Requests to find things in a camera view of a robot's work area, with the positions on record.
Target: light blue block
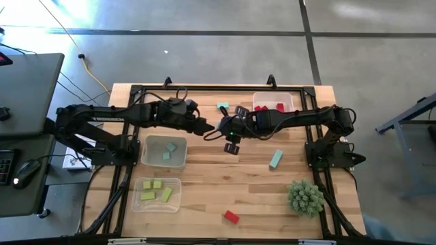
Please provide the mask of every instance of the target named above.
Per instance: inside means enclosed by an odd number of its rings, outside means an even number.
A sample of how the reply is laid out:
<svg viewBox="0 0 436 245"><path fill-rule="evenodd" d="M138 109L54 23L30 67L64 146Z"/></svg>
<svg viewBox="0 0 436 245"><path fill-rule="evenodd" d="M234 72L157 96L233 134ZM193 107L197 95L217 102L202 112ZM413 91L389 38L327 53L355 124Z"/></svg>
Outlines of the light blue block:
<svg viewBox="0 0 436 245"><path fill-rule="evenodd" d="M219 109L221 106L223 106L225 109L229 108L229 103L225 102L225 103L218 103L217 104L217 108Z"/></svg>
<svg viewBox="0 0 436 245"><path fill-rule="evenodd" d="M169 153L169 152L165 152L165 153L163 153L163 154L162 154L162 158L163 158L164 160L170 160L170 158L171 158L170 153Z"/></svg>
<svg viewBox="0 0 436 245"><path fill-rule="evenodd" d="M166 148L167 148L168 150L170 150L170 152L173 152L174 150L176 150L176 146L175 146L174 144L172 144L172 143L169 143L169 144L166 146Z"/></svg>
<svg viewBox="0 0 436 245"><path fill-rule="evenodd" d="M270 167L276 168L277 164L279 164L281 155L283 154L282 150L276 150L274 156L271 159Z"/></svg>

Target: green plant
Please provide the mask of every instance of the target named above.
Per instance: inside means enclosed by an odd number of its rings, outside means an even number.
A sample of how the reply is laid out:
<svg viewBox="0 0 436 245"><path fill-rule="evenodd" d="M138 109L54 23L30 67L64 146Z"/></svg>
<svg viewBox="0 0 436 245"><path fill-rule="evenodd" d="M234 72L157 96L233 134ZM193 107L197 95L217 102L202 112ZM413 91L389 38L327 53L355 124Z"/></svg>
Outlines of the green plant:
<svg viewBox="0 0 436 245"><path fill-rule="evenodd" d="M307 180L301 182L293 181L288 186L287 199L289 207L299 216L314 218L322 211L324 196L318 190L318 186L311 184Z"/></svg>

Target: butcher block tabletop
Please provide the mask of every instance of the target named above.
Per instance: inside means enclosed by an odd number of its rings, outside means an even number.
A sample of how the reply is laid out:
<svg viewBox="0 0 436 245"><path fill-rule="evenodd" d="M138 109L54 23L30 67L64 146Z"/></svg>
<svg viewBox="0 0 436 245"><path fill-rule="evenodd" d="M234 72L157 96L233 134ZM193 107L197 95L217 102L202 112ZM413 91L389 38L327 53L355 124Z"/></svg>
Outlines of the butcher block tabletop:
<svg viewBox="0 0 436 245"><path fill-rule="evenodd" d="M110 105L127 106L131 85L114 84ZM186 84L186 87L189 89L193 85L195 84ZM198 103L201 117L217 126L223 117L217 109L217 103L229 103L228 111L231 113L237 105L252 110L255 92L249 90L249 85L244 86L248 86L246 91L189 91L187 99ZM336 103L333 87L314 88L318 107ZM175 97L174 90L147 91L164 99ZM301 110L299 93L290 93L294 109ZM146 95L147 102L154 100L155 97ZM115 135L121 134L123 123L107 122L104 129ZM316 140L315 127L312 130ZM323 127L323 132L327 132L327 128ZM186 166L183 169L168 169L142 164L142 148L148 135L185 137ZM313 182L312 171L308 168L305 157L304 144L307 139L304 127L281 130L267 141L242 139L236 156L223 151L226 143L224 137L207 142L202 137L185 131L157 127L140 129L138 139L141 141L140 156L129 186L123 237L322 238L318 217L298 217L287 206L287 186L293 180L306 179ZM283 151L283 156L277 168L270 169L270 160L277 149ZM87 194L84 229L89 227L107 204L113 173L114 167L106 166L94 177ZM365 233L353 178L343 169L331 169L331 175L338 206L353 226ZM180 179L182 195L179 210L176 213L134 212L131 203L135 180L142 177ZM114 208L110 231L115 226L118 210L119 203ZM223 217L227 210L240 217L236 225ZM328 227L333 232L332 214L327 205L326 214Z"/></svg>

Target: gray floor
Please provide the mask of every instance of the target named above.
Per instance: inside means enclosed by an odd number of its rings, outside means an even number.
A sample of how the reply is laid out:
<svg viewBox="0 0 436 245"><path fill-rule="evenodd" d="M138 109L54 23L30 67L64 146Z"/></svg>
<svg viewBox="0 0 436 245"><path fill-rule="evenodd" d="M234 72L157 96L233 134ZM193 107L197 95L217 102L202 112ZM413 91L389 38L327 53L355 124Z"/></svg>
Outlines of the gray floor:
<svg viewBox="0 0 436 245"><path fill-rule="evenodd" d="M37 1L3 1L0 25L5 44L36 52L65 54L63 72L93 96L103 92L82 68L66 35L46 34L59 27ZM59 2L59 7L52 2ZM47 1L66 27L107 30L304 31L297 0L132 0ZM312 31L419 33L436 31L431 0L306 0ZM90 69L107 87L115 82L313 84L304 37L167 35L74 35L91 61ZM436 196L401 199L410 176L393 132L374 128L436 91L435 38L314 37L322 84L333 85L337 103L357 111L349 137L367 161L356 168L362 211L386 224L402 240L436 244ZM0 48L1 52L14 51ZM80 94L63 78L59 80ZM107 97L99 98L107 103ZM57 107L79 100L57 87ZM436 171L436 167L426 168ZM73 234L84 187L50 188L46 206L54 214L0 218L0 240Z"/></svg>

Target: clear plastic container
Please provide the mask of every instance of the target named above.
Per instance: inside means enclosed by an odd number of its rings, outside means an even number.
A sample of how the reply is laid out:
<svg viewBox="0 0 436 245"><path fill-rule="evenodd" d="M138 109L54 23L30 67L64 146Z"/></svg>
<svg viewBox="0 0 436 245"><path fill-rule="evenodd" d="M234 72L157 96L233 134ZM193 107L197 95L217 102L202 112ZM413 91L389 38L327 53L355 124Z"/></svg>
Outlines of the clear plastic container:
<svg viewBox="0 0 436 245"><path fill-rule="evenodd" d="M263 107L264 105L269 110L276 110L278 103L283 103L284 112L294 111L294 102L290 93L258 92L253 95L253 110L256 106Z"/></svg>
<svg viewBox="0 0 436 245"><path fill-rule="evenodd" d="M167 145L171 143L176 150L170 151ZM169 152L170 159L164 160L163 154ZM184 137L149 135L145 138L141 162L153 167L184 168L186 162L187 141Z"/></svg>
<svg viewBox="0 0 436 245"><path fill-rule="evenodd" d="M144 181L161 180L162 188L144 190ZM161 200L161 194L165 187L172 189L172 194L168 202ZM141 194L154 191L156 199L141 201ZM166 212L175 213L180 208L182 200L182 182L178 178L137 178L135 181L134 196L131 201L131 209L134 212Z"/></svg>

